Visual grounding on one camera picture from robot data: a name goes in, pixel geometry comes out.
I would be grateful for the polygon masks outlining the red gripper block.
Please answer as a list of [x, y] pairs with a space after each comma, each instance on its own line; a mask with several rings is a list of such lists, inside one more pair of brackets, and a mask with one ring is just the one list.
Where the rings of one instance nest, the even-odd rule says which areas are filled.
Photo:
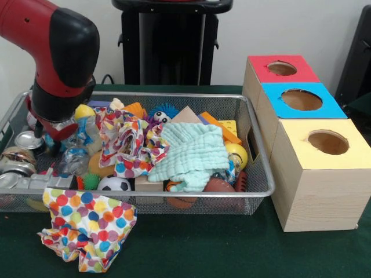
[[42, 119], [36, 114], [36, 112], [33, 111], [31, 108], [30, 95], [26, 97], [25, 102], [29, 112], [37, 120], [34, 129], [35, 138], [41, 138], [42, 132], [46, 131], [46, 133], [54, 140], [52, 146], [52, 157], [56, 157], [61, 149], [61, 141], [66, 140], [68, 137], [74, 134], [78, 128], [74, 115], [62, 122], [50, 122]]

